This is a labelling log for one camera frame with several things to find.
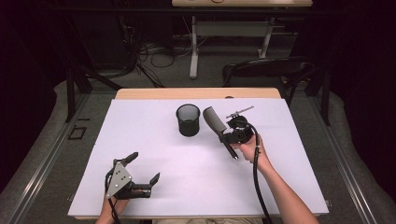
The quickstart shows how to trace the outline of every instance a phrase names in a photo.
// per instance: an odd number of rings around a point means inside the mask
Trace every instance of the office chair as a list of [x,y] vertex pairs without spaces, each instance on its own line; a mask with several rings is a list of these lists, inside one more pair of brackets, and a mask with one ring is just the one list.
[[225,65],[222,79],[223,87],[277,88],[280,96],[290,105],[298,83],[315,72],[314,63],[306,57],[261,58]]

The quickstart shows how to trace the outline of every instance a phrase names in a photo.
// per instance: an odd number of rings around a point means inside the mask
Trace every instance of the chair backrest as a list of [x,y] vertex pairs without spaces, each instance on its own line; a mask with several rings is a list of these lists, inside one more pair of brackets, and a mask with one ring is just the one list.
[[297,84],[314,69],[312,60],[306,57],[263,58],[228,64],[223,67],[223,87],[275,87],[290,104]]

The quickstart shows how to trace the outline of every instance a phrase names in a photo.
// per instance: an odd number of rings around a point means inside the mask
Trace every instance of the gray carpet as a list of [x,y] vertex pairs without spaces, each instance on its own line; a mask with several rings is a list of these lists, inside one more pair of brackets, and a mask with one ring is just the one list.
[[[289,55],[293,41],[292,36],[274,36],[271,40],[268,57]],[[154,66],[159,63],[167,64],[171,58],[158,54],[149,58],[144,64],[162,81],[166,87],[220,87],[221,68],[226,63],[241,62],[257,57],[257,49],[262,42],[257,39],[208,39],[200,47],[200,61],[198,78],[191,80],[190,57],[177,57],[171,66],[159,68]],[[115,82],[128,88],[150,88],[148,79],[133,71],[124,77],[113,79]],[[52,116],[40,134],[32,150],[21,165],[20,170],[14,175],[7,188],[0,196],[0,222],[7,223],[12,217],[21,215],[19,223],[92,223],[80,221],[67,216],[70,194],[74,194],[90,156],[92,146],[105,118],[109,103],[115,92],[102,83],[92,80],[94,91],[86,99],[85,104],[78,111],[71,127],[86,128],[84,137],[80,140],[67,140],[59,146],[59,153],[54,156],[54,163],[49,167],[49,172],[44,175],[45,181],[28,201],[22,214],[14,214],[15,204],[23,196],[24,189],[29,185],[32,176],[36,174],[37,167],[50,154],[54,143],[59,140],[58,135],[64,130],[66,118],[65,85],[62,83],[56,88],[58,103]],[[351,198],[350,188],[340,173],[337,160],[333,155],[330,140],[324,132],[321,120],[317,116],[317,109],[312,106],[313,98],[306,98],[299,91],[290,107],[299,134],[318,179],[326,200],[330,200],[330,214],[320,216],[321,223],[364,223],[359,210]],[[375,183],[370,172],[361,162],[359,155],[350,141],[347,121],[343,113],[342,101],[335,95],[331,97],[330,119],[332,130],[346,155],[346,159],[366,196],[377,223],[396,223],[396,206],[386,193]],[[275,218],[275,223],[282,223]]]

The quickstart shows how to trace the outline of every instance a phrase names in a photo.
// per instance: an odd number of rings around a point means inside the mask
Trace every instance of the dark background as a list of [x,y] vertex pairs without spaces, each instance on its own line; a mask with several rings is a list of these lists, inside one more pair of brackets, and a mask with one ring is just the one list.
[[[81,7],[90,2],[57,3]],[[171,6],[171,0],[130,3],[134,7]],[[107,0],[95,1],[97,7],[111,7],[111,4]],[[378,184],[395,200],[395,6],[390,1],[316,0],[314,7],[352,8],[352,17],[305,20],[291,54],[312,56],[318,61],[335,55],[331,90],[345,102],[354,146]],[[31,1],[1,3],[0,190],[18,169],[50,117],[56,101],[53,88],[65,80],[70,60],[95,69],[123,69],[130,65],[115,17],[68,19],[51,17],[49,21]],[[184,26],[178,17],[158,15],[140,19],[140,34],[167,47],[173,46],[173,32]],[[59,24],[57,28],[50,26],[52,22]],[[341,38],[345,47],[334,53],[334,37],[343,26],[347,30]]]

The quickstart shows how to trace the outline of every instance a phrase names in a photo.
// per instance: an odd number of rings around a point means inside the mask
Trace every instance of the table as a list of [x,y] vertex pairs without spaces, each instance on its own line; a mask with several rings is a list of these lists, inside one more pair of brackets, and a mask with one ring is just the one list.
[[[225,0],[214,3],[211,0],[172,0],[174,7],[311,7],[312,0]],[[265,58],[274,28],[275,18],[269,21],[197,21],[192,16],[191,36],[192,54],[190,78],[197,78],[198,73],[198,35],[223,36],[262,36],[262,48],[259,57]]]
[[[202,117],[197,135],[189,138],[178,133],[176,109],[186,103],[197,105],[201,111],[213,105],[220,118],[254,104],[255,108],[244,116],[262,134],[275,168],[314,214],[328,213],[287,104],[276,89],[191,88],[119,91],[68,215],[97,217],[105,174],[112,160],[138,151],[139,157],[126,167],[133,181],[148,183],[158,172],[161,177],[151,198],[135,199],[125,209],[124,217],[263,217],[253,186],[252,166],[242,155],[234,161]],[[269,213],[278,215],[262,176],[259,181]]]

